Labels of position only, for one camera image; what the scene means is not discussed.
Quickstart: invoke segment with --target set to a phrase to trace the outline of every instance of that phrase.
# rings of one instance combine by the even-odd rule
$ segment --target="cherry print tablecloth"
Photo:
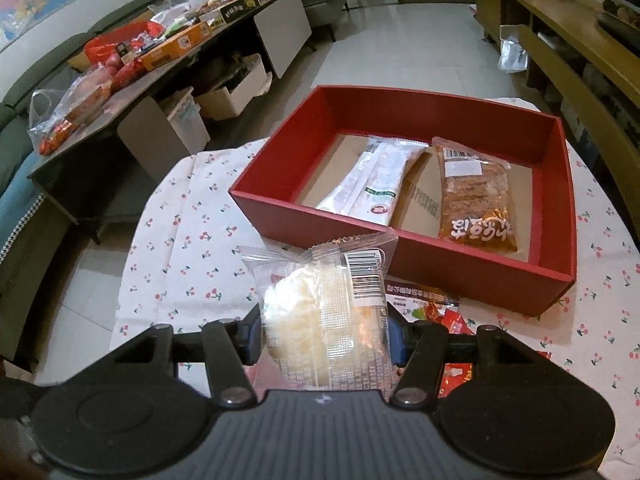
[[[227,190],[263,142],[192,155],[160,183],[129,251],[112,349],[158,322],[172,323],[176,332],[193,332],[209,320],[243,317],[254,306],[254,280],[238,246],[265,241]],[[616,415],[616,433],[601,473],[614,480],[637,479],[640,256],[611,202],[571,147],[569,157],[578,233],[575,286],[540,318],[472,300],[462,301],[460,313],[472,330],[498,324],[532,348],[551,352],[553,362],[599,391]],[[180,364],[179,373],[208,393],[202,364]]]

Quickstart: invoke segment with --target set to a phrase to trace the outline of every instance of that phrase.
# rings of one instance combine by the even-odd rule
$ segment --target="orange box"
[[[194,46],[202,43],[210,36],[211,29],[207,23],[196,23],[175,36],[172,36],[146,54],[143,54],[140,57],[140,61],[145,68],[151,72],[153,69],[169,63],[171,60],[183,56]]]

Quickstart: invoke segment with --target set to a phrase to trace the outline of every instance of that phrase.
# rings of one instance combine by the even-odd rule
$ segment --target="wooden tv stand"
[[[551,28],[596,66],[633,104],[640,107],[640,58],[596,22],[597,11],[575,0],[477,0],[476,18],[497,43],[500,25],[520,25],[520,44],[529,53],[527,85],[551,82],[575,110],[598,147],[640,234],[640,154],[626,133],[576,72],[538,37]]]

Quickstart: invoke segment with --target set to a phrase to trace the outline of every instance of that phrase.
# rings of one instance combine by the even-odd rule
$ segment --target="packaged bread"
[[[439,237],[487,251],[518,251],[508,162],[433,138],[442,183]]]
[[[334,240],[302,255],[241,248],[260,295],[270,357],[291,389],[379,389],[394,375],[388,356],[384,275],[392,232]]]

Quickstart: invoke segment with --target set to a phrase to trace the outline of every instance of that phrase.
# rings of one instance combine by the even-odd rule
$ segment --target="white wall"
[[[76,0],[28,30],[0,52],[0,96],[4,98],[25,70],[49,50],[130,1]]]

